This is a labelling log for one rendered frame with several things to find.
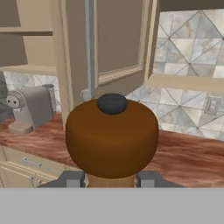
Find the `beige cabinet door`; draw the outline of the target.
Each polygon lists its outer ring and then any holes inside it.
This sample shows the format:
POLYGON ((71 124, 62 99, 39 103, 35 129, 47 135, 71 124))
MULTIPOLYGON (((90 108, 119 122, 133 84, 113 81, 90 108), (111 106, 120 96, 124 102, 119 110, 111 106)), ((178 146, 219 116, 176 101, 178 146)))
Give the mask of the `beige cabinet door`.
MULTIPOLYGON (((151 75, 159 0, 94 0, 94 98, 128 95, 151 75)), ((61 0, 69 109, 88 88, 85 0, 61 0)))

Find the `grey coffee machine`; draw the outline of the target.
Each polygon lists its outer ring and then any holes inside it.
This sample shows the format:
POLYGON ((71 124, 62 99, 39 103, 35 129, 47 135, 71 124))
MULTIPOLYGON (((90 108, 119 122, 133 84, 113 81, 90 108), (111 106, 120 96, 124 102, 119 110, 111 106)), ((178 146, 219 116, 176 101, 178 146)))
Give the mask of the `grey coffee machine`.
POLYGON ((9 132, 13 134, 31 133, 51 121, 56 112, 53 84, 11 90, 6 102, 15 117, 15 122, 9 125, 9 132))

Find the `beige open wall cabinet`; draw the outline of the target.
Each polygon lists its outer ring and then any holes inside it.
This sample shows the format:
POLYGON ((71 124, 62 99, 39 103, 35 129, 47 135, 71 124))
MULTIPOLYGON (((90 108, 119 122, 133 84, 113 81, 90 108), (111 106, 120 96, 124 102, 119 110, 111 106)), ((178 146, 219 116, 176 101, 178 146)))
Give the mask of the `beige open wall cabinet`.
POLYGON ((54 0, 0 0, 0 71, 56 76, 54 0))

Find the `beige drawer front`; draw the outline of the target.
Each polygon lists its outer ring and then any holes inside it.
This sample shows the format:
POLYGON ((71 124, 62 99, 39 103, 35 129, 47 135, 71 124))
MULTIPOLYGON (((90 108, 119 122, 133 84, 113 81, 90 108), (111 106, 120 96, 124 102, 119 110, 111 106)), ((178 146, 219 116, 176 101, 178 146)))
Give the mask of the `beige drawer front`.
POLYGON ((0 187, 36 187, 76 167, 0 146, 0 187))

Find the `grey wall socket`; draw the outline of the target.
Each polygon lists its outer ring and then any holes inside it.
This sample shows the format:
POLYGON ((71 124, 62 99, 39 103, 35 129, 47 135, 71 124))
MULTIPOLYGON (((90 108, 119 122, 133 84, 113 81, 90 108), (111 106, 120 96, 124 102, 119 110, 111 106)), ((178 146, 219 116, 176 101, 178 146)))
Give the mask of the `grey wall socket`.
POLYGON ((221 98, 218 96, 209 95, 206 100, 204 113, 210 116, 216 116, 221 105, 221 98))

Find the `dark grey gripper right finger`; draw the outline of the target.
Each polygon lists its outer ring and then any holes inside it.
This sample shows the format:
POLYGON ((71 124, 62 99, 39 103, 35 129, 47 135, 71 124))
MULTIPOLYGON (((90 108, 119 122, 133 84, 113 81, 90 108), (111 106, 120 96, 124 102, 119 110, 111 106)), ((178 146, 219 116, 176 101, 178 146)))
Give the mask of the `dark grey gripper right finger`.
POLYGON ((139 188, 180 187, 179 184, 163 178, 158 171, 140 171, 136 175, 136 186, 139 188))

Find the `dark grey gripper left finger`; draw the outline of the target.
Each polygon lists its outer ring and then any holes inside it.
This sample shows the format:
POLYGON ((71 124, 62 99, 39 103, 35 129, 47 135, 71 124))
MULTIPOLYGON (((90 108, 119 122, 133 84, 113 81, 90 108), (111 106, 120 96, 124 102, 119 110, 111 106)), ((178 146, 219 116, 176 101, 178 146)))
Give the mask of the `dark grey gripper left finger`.
POLYGON ((85 172, 84 171, 63 171, 61 175, 50 182, 47 182, 40 187, 72 187, 72 188, 84 188, 85 184, 85 172))

